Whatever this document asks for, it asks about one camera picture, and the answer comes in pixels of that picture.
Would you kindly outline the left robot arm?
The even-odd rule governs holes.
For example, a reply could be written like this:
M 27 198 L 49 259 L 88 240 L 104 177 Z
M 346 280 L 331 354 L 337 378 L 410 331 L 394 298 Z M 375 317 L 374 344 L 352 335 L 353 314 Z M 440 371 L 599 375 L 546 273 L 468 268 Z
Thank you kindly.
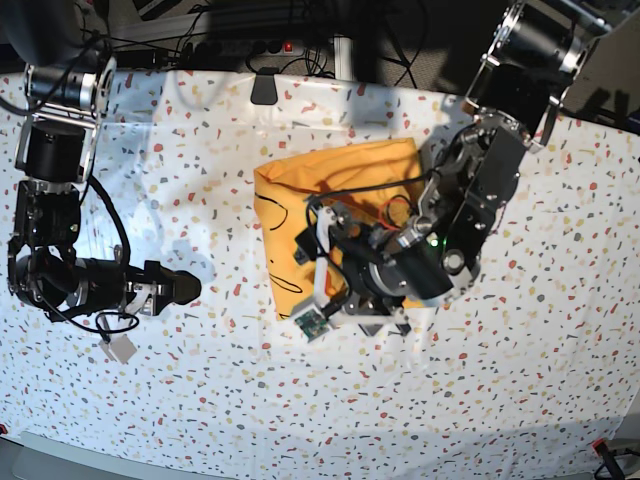
M 403 224 L 358 220 L 341 190 L 309 197 L 295 258 L 314 263 L 314 289 L 290 314 L 305 336 L 346 324 L 407 334 L 406 301 L 464 296 L 525 154 L 547 145 L 597 41 L 638 10 L 635 1 L 512 2 L 466 94 L 473 120 L 417 177 L 423 189 Z

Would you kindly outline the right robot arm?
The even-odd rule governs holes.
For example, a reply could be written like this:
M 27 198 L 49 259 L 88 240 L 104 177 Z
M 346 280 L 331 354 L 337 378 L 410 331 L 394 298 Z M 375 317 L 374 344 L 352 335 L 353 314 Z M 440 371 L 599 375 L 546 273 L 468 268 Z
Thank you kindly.
M 127 237 L 112 260 L 81 258 L 74 247 L 88 190 L 124 232 L 92 171 L 117 68 L 110 38 L 84 32 L 70 1 L 5 1 L 1 26 L 26 65 L 24 104 L 1 103 L 25 121 L 14 159 L 23 178 L 7 247 L 10 292 L 54 323 L 94 316 L 98 333 L 109 317 L 133 328 L 141 316 L 196 300 L 197 277 L 156 261 L 133 266 Z

